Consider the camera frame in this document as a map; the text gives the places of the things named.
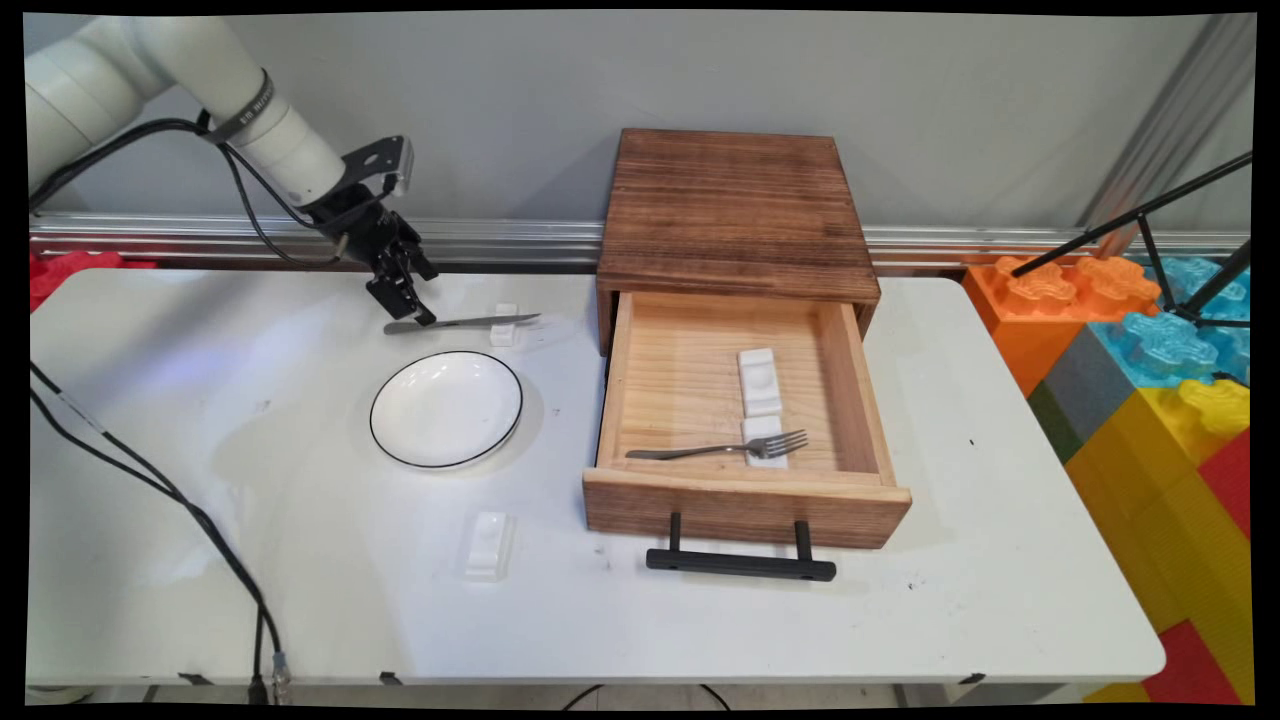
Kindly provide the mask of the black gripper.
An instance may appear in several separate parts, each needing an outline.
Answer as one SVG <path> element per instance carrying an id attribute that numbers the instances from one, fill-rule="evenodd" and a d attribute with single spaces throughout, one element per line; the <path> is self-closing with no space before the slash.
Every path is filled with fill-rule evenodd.
<path id="1" fill-rule="evenodd" d="M 375 273 L 367 292 L 394 320 L 421 327 L 436 315 L 419 297 L 415 279 L 433 281 L 434 265 L 422 254 L 417 232 L 362 182 L 334 188 L 305 206 L 305 214 L 328 238 L 346 241 L 343 256 Z"/>

